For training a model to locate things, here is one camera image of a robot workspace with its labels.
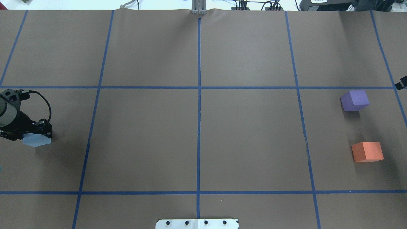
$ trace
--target black connector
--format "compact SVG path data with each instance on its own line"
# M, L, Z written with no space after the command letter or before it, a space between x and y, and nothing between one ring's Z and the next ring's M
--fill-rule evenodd
M265 10L268 10L268 11L284 11L284 9L282 8L282 7L278 7L278 8L271 8L271 7L265 7L264 9Z
M242 8L236 8L236 7L232 7L232 10L250 10L250 8L249 7L246 7L245 9L242 9Z
M407 75L400 79L399 83L395 84L397 90L401 90L407 86Z

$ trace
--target light blue block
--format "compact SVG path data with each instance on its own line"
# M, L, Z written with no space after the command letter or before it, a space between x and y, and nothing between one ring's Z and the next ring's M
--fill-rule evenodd
M51 139L42 134L24 134L23 143L32 147L51 144Z

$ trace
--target blue tape line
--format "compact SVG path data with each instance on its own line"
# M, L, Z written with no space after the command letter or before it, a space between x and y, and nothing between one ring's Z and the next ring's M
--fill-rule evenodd
M6 66L4 67L4 71L3 71L3 74L2 74L1 79L0 79L0 86L3 84L4 77L6 77L7 68L9 67L9 64L10 64L10 61L11 61L11 56L13 56L15 46L17 44L18 38L20 37L21 30L23 29L25 19L27 18L27 14L28 14L28 10L26 10L26 12L24 13L24 17L23 17L23 20L21 21L20 28L18 29L17 36L15 37L13 47L11 48L9 58L7 59Z
M0 86L0 88L42 89L199 89L198 86ZM393 87L300 86L300 89L393 89ZM201 89L297 89L296 86L201 86Z
M79 204L80 203L81 203L81 194L78 194L77 204L76 204L76 207L75 207L74 220L72 222L72 229L75 229L75 227L76 227L76 221L77 221L77 218L78 218L78 211L79 211Z
M400 97L398 96L396 86L394 85L392 72L390 71L390 67L389 67L389 64L387 62L386 55L384 54L384 50L383 50L383 47L382 47L381 42L380 42L380 37L379 37L379 33L377 32L377 27L376 27L376 22L375 22L374 16L373 16L373 11L370 11L370 16L372 17L373 28L374 28L374 32L376 33L377 42L379 44L380 51L382 52L383 60L384 60L384 63L386 65L387 72L389 73L389 77L390 77L390 81L392 82L394 93L396 94L398 106L400 107L400 111L401 111L401 114L403 115L404 123L405 123L405 125L407 127L407 118L406 118L403 106L401 105Z
M407 190L324 190L315 191L316 194L359 194L359 193L407 193Z
M196 195L197 191L89 191L81 195ZM199 195L295 195L295 194L368 194L407 193L406 189L389 190L300 190L300 191L199 191ZM62 191L0 191L0 195L78 195L79 192Z
M153 191L153 192L82 192L82 195L196 195L195 191Z
M314 199L315 216L316 216L316 219L317 219L317 226L318 226L318 229L321 229L321 222L320 222L320 220L319 220L319 210L318 210L317 195L315 194L314 175L313 175L313 173L312 173L311 156L310 156L310 154L309 154L308 138L307 138L306 129L305 129L304 113L303 113L303 111L302 111L300 87L299 87L299 85L298 85L297 68L295 67L294 51L293 51L293 44L292 44L292 40L291 40L290 25L289 25L289 21L288 21L288 14L287 14L287 11L285 11L285 20L286 20L286 23L287 23L288 42L289 42L289 45L290 45L291 61L292 61L292 63L293 63L295 86L297 87L297 98L298 98L298 105L299 105L299 107L300 107L300 115L301 115L301 123L302 123L302 132L303 132L304 138L305 138L306 153L307 153L307 157L308 157L309 177L310 177L310 180L311 180L312 191L314 192L314 193L313 193L313 199Z
M296 89L294 86L202 86L202 89Z
M201 191L201 195L312 194L313 191Z
M196 86L101 86L102 89L198 89Z
M107 33L105 52L103 54L103 61L102 61L102 67L101 67L101 74L100 74L100 77L99 77L98 91L96 93L95 105L93 107L92 122L90 124L88 144L86 146L85 160L83 162L81 182L79 184L79 193L78 193L77 204L76 204L76 207L75 207L75 214L74 214L74 220L73 220L73 223L72 223L72 229L75 229L75 227L76 227L76 221L77 221L78 212L79 212L79 205L80 205L80 202L81 202L81 192L82 192L82 188L83 188L83 181L85 179L86 165L88 163L88 156L89 156L89 150L90 150L90 141L92 139L93 126L95 124L95 116L96 116L96 110L97 110L98 102L99 102L99 95L100 95L101 84L102 84L102 79L103 79L103 71L105 69L107 48L109 46L110 32L112 31L113 16L114 16L114 10L112 10L112 14L110 16L109 31Z
M0 86L0 88L40 89L97 89L98 86Z
M201 18L198 18L198 131L197 131L197 219L200 218L201 189Z
M77 195L78 192L59 191L0 191L0 195Z
M393 89L393 87L299 86L300 89Z

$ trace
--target orange cube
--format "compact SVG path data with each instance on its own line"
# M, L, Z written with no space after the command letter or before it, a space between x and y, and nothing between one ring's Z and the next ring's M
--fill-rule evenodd
M383 160L380 142L363 141L352 145L355 162L373 162Z

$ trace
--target foam block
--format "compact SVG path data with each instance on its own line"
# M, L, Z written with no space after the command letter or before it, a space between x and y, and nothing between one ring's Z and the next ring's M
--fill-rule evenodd
M23 144L32 147L38 147L41 145L51 144L51 139L45 137L42 134L24 134Z
M341 102L344 111L361 110L370 104L365 90L350 90L342 95Z
M360 142L352 145L355 162L373 162L383 160L380 142Z

